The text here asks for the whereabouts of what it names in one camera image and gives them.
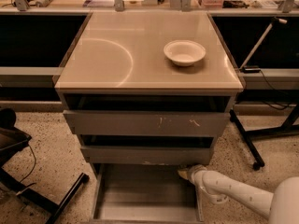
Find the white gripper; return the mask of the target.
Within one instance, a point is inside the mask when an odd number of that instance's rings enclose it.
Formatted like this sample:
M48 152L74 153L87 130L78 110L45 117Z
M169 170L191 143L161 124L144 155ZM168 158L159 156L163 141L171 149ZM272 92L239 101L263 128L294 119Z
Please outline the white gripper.
M207 171L207 168L203 165L194 165L189 171L187 169L178 169L178 175L189 180L194 185L199 185L202 182L203 174Z

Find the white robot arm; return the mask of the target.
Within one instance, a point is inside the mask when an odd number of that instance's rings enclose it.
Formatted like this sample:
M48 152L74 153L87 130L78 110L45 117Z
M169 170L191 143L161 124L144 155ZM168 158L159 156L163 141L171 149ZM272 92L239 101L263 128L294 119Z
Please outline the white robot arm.
M229 198L268 220L268 224L299 224L299 177L282 181L274 192L233 180L202 165L183 167L178 174L195 185L214 204Z

